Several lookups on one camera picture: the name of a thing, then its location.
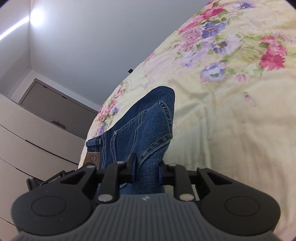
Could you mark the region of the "floral yellow bed quilt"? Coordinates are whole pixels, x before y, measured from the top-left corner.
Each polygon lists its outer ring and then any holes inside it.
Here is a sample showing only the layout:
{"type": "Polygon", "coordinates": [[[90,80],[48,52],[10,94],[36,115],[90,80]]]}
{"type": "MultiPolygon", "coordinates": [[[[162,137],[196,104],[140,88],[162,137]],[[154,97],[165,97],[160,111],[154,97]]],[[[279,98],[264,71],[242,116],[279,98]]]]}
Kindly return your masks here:
{"type": "Polygon", "coordinates": [[[209,167],[266,192],[275,234],[295,238],[295,8],[288,1],[210,1],[112,92],[88,138],[108,131],[158,86],[176,95],[165,161],[209,167]]]}

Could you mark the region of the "blue denim jeans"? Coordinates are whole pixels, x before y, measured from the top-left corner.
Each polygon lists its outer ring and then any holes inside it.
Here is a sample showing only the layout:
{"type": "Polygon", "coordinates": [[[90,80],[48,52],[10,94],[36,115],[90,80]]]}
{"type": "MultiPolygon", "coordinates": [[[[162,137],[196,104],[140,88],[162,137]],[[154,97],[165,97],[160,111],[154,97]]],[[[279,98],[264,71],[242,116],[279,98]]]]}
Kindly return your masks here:
{"type": "Polygon", "coordinates": [[[137,155],[133,184],[122,184],[121,195],[163,193],[159,163],[173,137],[175,92],[159,86],[137,101],[108,131],[86,142],[89,152],[99,152],[99,168],[137,155]]]}

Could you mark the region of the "grey door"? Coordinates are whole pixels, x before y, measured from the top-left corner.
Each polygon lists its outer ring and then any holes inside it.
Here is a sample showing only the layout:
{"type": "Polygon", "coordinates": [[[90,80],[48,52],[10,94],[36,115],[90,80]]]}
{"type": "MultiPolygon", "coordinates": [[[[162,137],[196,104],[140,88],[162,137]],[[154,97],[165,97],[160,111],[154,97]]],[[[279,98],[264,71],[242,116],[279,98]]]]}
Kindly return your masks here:
{"type": "Polygon", "coordinates": [[[43,120],[82,139],[86,139],[97,114],[94,109],[37,78],[34,79],[18,103],[43,120]]]}

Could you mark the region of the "beige wardrobe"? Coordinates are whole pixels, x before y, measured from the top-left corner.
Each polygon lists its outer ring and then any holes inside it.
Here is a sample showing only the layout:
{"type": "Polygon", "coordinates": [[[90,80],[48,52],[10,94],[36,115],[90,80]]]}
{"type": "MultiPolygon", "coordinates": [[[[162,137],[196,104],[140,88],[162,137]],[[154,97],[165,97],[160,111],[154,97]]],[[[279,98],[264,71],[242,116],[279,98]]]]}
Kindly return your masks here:
{"type": "Polygon", "coordinates": [[[26,180],[77,169],[84,142],[1,95],[1,240],[18,234],[11,206],[26,180]]]}

